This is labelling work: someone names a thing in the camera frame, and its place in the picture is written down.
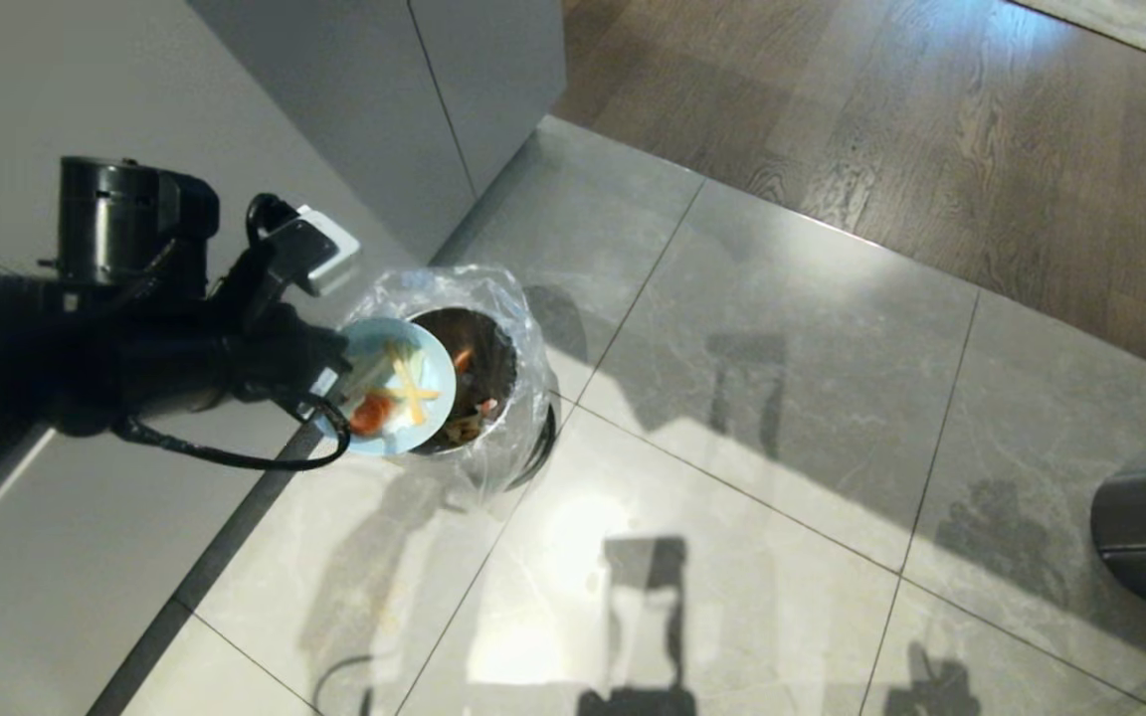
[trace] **black cable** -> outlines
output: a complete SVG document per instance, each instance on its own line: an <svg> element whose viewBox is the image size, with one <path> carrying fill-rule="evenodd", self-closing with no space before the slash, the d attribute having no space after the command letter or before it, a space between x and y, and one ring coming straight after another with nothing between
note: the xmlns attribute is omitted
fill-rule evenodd
<svg viewBox="0 0 1146 716"><path fill-rule="evenodd" d="M245 207L245 241L256 245L268 238L269 233L299 217L295 207L274 194L256 194Z"/></svg>
<svg viewBox="0 0 1146 716"><path fill-rule="evenodd" d="M356 656L350 656L343 661L333 663L332 667L327 669L327 672L317 679L317 685L313 689L313 708L321 711L321 690L324 689L327 682L330 680L330 676L336 675L336 671L340 669L346 669L346 667L354 667L356 663L368 663L374 661L377 656L372 653L360 653ZM374 707L374 687L366 687L364 693L360 698L360 716L369 716L370 708Z"/></svg>
<svg viewBox="0 0 1146 716"><path fill-rule="evenodd" d="M123 416L113 425L113 434L127 442L149 444L154 446L154 448L178 453L179 455L205 459L209 463L249 469L249 471L315 471L317 467L333 463L347 451L347 444L351 444L351 431L347 430L347 418L335 404L322 398L322 395L313 393L274 395L274 398L297 400L297 402L308 403L311 407L317 409L317 411L321 411L327 422L336 430L336 439L338 440L336 451L324 457L314 457L311 459L276 459L240 455L237 453L228 453L227 449L209 448L205 444L191 443L187 440L179 440L176 436L160 433L155 431L154 427L146 426L140 420L140 416Z"/></svg>

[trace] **plastic bag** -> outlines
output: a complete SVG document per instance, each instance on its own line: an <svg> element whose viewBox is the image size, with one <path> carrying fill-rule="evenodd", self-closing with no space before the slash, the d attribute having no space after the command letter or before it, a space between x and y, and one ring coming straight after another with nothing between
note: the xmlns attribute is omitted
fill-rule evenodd
<svg viewBox="0 0 1146 716"><path fill-rule="evenodd" d="M449 422L390 462L431 471L464 506L531 478L555 440L555 373L516 277L477 265L387 272L350 322L374 316L418 323L464 364Z"/></svg>

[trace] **floor tile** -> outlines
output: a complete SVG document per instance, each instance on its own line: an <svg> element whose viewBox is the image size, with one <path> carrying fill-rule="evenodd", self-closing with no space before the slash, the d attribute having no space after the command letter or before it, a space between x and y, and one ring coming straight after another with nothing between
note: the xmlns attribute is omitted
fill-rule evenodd
<svg viewBox="0 0 1146 716"><path fill-rule="evenodd" d="M983 293L905 575L1146 701L1146 603L1090 538L1146 463L1146 363Z"/></svg>
<svg viewBox="0 0 1146 716"><path fill-rule="evenodd" d="M863 713L1146 716L1146 706L904 582Z"/></svg>
<svg viewBox="0 0 1146 716"><path fill-rule="evenodd" d="M581 404L900 569L976 291L706 183Z"/></svg>
<svg viewBox="0 0 1146 716"><path fill-rule="evenodd" d="M701 181L548 117L437 262L516 274L559 393L576 400Z"/></svg>
<svg viewBox="0 0 1146 716"><path fill-rule="evenodd" d="M401 716L573 715L590 690L668 689L675 662L704 716L855 715L894 590L890 572L576 409ZM633 713L660 713L644 700Z"/></svg>
<svg viewBox="0 0 1146 716"><path fill-rule="evenodd" d="M394 713L515 508L346 455L297 475L197 614L324 716Z"/></svg>
<svg viewBox="0 0 1146 716"><path fill-rule="evenodd" d="M124 716L164 713L313 716L313 708L194 616L123 711Z"/></svg>

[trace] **cabinet door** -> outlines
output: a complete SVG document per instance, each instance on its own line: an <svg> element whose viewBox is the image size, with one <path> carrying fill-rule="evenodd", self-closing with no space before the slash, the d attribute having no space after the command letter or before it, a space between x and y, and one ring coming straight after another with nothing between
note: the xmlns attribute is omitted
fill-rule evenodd
<svg viewBox="0 0 1146 716"><path fill-rule="evenodd" d="M427 262L474 198L405 0L188 3L414 259Z"/></svg>
<svg viewBox="0 0 1146 716"><path fill-rule="evenodd" d="M410 0L477 195L564 92L560 0Z"/></svg>

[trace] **plate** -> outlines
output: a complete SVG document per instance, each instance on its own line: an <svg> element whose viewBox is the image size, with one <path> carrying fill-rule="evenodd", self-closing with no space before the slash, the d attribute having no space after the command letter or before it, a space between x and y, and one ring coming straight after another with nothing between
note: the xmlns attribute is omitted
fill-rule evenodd
<svg viewBox="0 0 1146 716"><path fill-rule="evenodd" d="M347 349L344 356L353 365L351 372L342 378L343 394L346 395L346 399L344 403L338 404L338 408L345 417L351 417L356 404L360 404L364 399L367 386L359 385L360 381L369 381L370 386L378 384L397 393L402 390L401 377L395 375L394 368L387 360L388 344L397 346L398 349L405 346L406 355L422 352L422 375L415 377L418 390L440 393L433 399L423 400L423 412L426 418L422 425L415 426L409 409L403 408L403 403L397 403L394 416L388 418L380 433L375 436L353 434L347 451L360 455L409 453L410 449L423 444L433 434L437 434L437 431L441 430L441 426L449 418L450 409L454 409L457 376L455 376L454 362L450 361L448 352L445 351L441 341L435 339L435 336L422 326L397 318L366 318L351 323L338 332L347 339ZM319 416L315 425L325 435L333 436L336 434L323 417Z"/></svg>

